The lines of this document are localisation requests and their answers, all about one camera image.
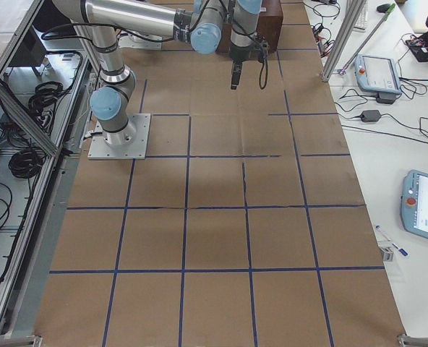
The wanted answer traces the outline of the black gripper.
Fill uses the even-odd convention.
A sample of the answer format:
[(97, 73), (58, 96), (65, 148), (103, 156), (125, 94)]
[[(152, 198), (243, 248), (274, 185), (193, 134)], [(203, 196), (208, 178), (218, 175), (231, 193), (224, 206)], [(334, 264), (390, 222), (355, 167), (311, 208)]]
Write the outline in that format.
[(237, 46), (231, 44), (229, 57), (233, 61), (231, 69), (231, 89), (236, 90), (239, 86), (242, 71), (242, 62), (248, 61), (251, 57), (253, 46)]

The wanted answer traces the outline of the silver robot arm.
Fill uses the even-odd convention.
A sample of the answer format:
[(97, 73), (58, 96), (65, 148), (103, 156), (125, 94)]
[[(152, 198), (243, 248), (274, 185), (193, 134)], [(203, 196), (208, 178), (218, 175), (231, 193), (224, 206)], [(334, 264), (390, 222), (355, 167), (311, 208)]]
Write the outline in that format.
[(268, 83), (268, 43), (257, 25), (261, 1), (195, 1), (192, 10), (172, 9), (147, 1), (55, 1), (53, 5), (71, 21), (80, 40), (92, 47), (103, 85), (90, 99), (91, 111), (109, 148), (139, 141), (141, 127), (127, 113), (136, 76), (124, 63), (124, 48), (139, 48), (146, 41), (189, 44), (200, 54), (214, 53), (223, 28), (231, 26), (228, 54), (232, 60), (231, 89), (240, 83), (243, 63), (257, 53), (261, 63), (259, 86)]

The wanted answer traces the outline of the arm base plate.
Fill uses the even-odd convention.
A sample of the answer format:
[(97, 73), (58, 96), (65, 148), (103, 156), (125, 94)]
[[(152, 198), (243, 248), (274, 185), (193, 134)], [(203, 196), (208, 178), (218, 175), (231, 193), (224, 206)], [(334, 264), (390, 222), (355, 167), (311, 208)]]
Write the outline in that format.
[(128, 115), (127, 127), (117, 133), (102, 129), (97, 121), (87, 157), (91, 160), (144, 160), (150, 131), (151, 114)]
[(129, 33), (121, 32), (118, 34), (120, 48), (133, 48), (142, 50), (158, 51), (162, 48), (162, 37), (156, 35), (147, 35), (139, 32)]

